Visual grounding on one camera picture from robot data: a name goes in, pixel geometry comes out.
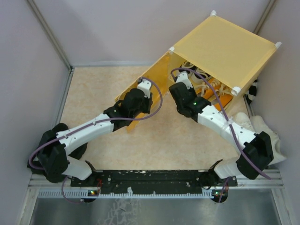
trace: cable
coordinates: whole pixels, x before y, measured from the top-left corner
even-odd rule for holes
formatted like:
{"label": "cable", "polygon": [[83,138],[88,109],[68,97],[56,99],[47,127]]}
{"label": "cable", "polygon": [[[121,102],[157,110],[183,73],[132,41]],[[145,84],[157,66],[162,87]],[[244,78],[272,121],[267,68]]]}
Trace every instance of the cable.
{"label": "cable", "polygon": [[[159,93],[160,103],[159,103],[159,107],[157,108],[157,110],[156,110],[154,113],[152,113],[151,115],[145,116],[144,118],[125,118],[125,117],[116,117],[116,118],[108,118],[108,119],[103,119],[103,120],[97,120],[95,123],[97,124],[97,123],[102,123],[102,122],[112,121],[112,120],[141,121],[141,120],[146,120],[146,119],[148,119],[148,118],[154,116],[156,113],[158,113],[158,111],[161,109],[161,106],[163,105],[163,94],[161,93],[161,91],[160,91],[159,87],[157,86],[157,84],[154,83],[154,81],[152,81],[151,79],[149,79],[149,78],[147,78],[147,77],[143,77],[143,76],[142,76],[141,78],[142,78],[142,79],[145,79],[145,80],[147,80],[147,81],[149,81],[149,82],[151,82],[151,83],[153,84],[153,86],[157,89],[158,93]],[[74,131],[72,131],[72,132],[66,134],[66,136],[62,136],[62,137],[59,137],[59,138],[55,138],[55,139],[53,139],[53,140],[51,140],[51,141],[49,141],[49,142],[47,142],[47,143],[41,145],[40,147],[38,147],[38,148],[30,155],[30,157],[29,157],[29,165],[30,165],[32,168],[34,168],[34,169],[37,169],[37,170],[43,170],[43,169],[44,169],[43,167],[35,166],[35,165],[33,164],[33,162],[32,162],[33,158],[36,156],[36,154],[37,154],[39,151],[41,151],[41,149],[43,149],[44,147],[48,146],[49,144],[52,144],[52,143],[54,143],[54,142],[56,142],[56,141],[59,141],[59,140],[61,140],[61,139],[63,139],[63,138],[66,138],[66,137],[68,137],[68,136],[70,136],[70,135],[73,135],[73,134],[77,133],[78,131],[81,131],[81,130],[83,130],[83,129],[85,129],[85,128],[88,128],[89,126],[92,126],[92,125],[94,125],[94,123],[86,124],[85,126],[80,127],[80,128],[78,128],[78,129],[76,129],[76,130],[74,130]]]}
{"label": "cable", "polygon": [[100,190],[102,188],[102,180],[101,179],[97,179],[99,182],[97,184],[97,190],[98,190],[98,195],[100,194]]}
{"label": "cable", "polygon": [[218,201],[219,203],[221,202],[222,195],[223,195],[223,193],[224,193],[224,191],[225,191],[225,187],[227,186],[227,183],[228,183],[229,179],[230,179],[230,177],[227,177],[227,178],[226,178],[225,183],[224,183],[224,185],[223,185],[223,187],[222,187],[222,191],[221,191],[221,194],[220,194],[220,197],[219,197],[219,201]]}
{"label": "cable", "polygon": [[62,196],[69,203],[76,204],[76,205],[83,203],[84,201],[82,201],[82,200],[80,200],[80,202],[73,202],[73,201],[67,199],[67,197],[65,196],[65,193],[64,193],[64,186],[65,186],[65,183],[66,183],[67,179],[68,179],[68,176],[66,176],[64,178],[64,181],[62,182],[62,185],[61,185],[61,194],[62,194]]}
{"label": "cable", "polygon": [[[176,70],[185,70],[185,71],[189,71],[191,73],[194,73],[195,76],[197,76],[198,78],[201,78],[208,86],[209,88],[213,91],[214,95],[216,96],[216,99],[218,101],[218,103],[220,104],[220,107],[221,107],[221,110],[223,112],[223,115],[225,117],[225,119],[228,121],[229,118],[225,112],[225,109],[215,91],[215,89],[211,86],[211,84],[203,77],[201,76],[199,73],[197,73],[196,71],[192,70],[192,69],[189,69],[189,68],[175,68],[175,69],[172,69],[171,71],[171,75],[173,77],[174,80],[176,80],[176,77],[174,76],[173,72],[176,71]],[[233,126],[231,124],[229,124],[229,128],[231,130],[231,133],[232,133],[232,136],[233,136],[233,139],[234,139],[234,142],[236,143],[241,155],[246,159],[246,161],[260,174],[262,175],[263,177],[271,180],[271,177],[269,177],[268,175],[266,175],[263,171],[261,171],[248,157],[247,155],[245,154],[245,152],[243,151],[243,149],[241,148],[240,144],[239,144],[239,141],[238,141],[238,138],[236,137],[236,134],[235,134],[235,131],[233,129]]]}

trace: beige floor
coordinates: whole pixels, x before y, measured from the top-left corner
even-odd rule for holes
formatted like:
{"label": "beige floor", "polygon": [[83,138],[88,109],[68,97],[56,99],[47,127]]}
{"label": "beige floor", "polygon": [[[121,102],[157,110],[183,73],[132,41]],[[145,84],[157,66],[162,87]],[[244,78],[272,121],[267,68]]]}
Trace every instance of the beige floor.
{"label": "beige floor", "polygon": [[[76,68],[61,121],[70,128],[93,119],[147,67]],[[229,115],[246,112],[243,99]],[[233,146],[210,129],[179,115],[169,93],[161,111],[127,133],[120,129],[89,142],[81,160],[96,169],[208,169],[236,156]]]}

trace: white wall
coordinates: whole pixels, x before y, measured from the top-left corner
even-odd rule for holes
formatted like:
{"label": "white wall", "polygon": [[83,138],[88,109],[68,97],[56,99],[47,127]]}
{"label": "white wall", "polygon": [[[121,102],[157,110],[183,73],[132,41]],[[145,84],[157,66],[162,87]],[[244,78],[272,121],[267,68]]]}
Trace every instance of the white wall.
{"label": "white wall", "polygon": [[278,0],[260,36],[283,44],[259,76],[254,110],[281,138],[288,160],[279,165],[300,221],[300,1]]}
{"label": "white wall", "polygon": [[269,0],[35,0],[73,66],[156,61],[210,15],[253,31]]}
{"label": "white wall", "polygon": [[25,0],[0,1],[0,224],[21,210],[30,153],[54,122],[68,70]]}

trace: white shoe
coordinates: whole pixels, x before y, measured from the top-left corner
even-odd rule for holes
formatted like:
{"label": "white shoe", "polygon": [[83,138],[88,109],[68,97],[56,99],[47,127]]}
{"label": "white shoe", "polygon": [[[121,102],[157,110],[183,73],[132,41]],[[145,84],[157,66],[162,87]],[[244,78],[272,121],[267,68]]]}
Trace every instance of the white shoe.
{"label": "white shoe", "polygon": [[240,125],[241,127],[255,132],[249,117],[245,113],[238,112],[233,116],[232,120],[236,122],[238,125]]}
{"label": "white shoe", "polygon": [[271,138],[271,144],[273,149],[274,159],[269,165],[282,162],[286,160],[286,157],[283,156],[280,152],[280,139],[277,133],[273,132],[267,124],[263,121],[261,116],[253,116],[250,118],[252,126],[256,133],[260,133],[262,131],[266,132]]}

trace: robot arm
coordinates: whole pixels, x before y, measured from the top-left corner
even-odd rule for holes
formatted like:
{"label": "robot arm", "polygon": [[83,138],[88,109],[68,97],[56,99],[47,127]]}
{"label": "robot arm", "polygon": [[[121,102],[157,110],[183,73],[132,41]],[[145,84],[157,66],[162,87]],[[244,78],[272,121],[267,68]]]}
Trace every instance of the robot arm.
{"label": "robot arm", "polygon": [[128,92],[124,100],[119,100],[114,106],[104,110],[94,119],[75,128],[55,133],[45,132],[39,146],[51,140],[58,139],[42,148],[37,154],[37,160],[45,170],[46,176],[56,177],[68,175],[80,180],[87,179],[93,172],[93,166],[85,161],[79,161],[69,155],[90,140],[124,126],[140,113],[150,113],[152,105],[151,83],[145,79],[138,82],[137,88]]}
{"label": "robot arm", "polygon": [[[269,135],[265,132],[256,134],[231,120],[227,121],[223,114],[211,105],[210,101],[197,96],[186,72],[178,75],[176,83],[169,88],[169,91],[180,114],[214,130],[231,143],[240,154],[229,127],[229,124],[231,124],[237,136],[238,144],[260,170],[265,169],[273,160]],[[235,157],[220,161],[215,165],[214,172],[220,179],[239,174],[243,174],[249,179],[255,179],[258,176],[258,172],[252,168],[242,155],[239,158]]]}

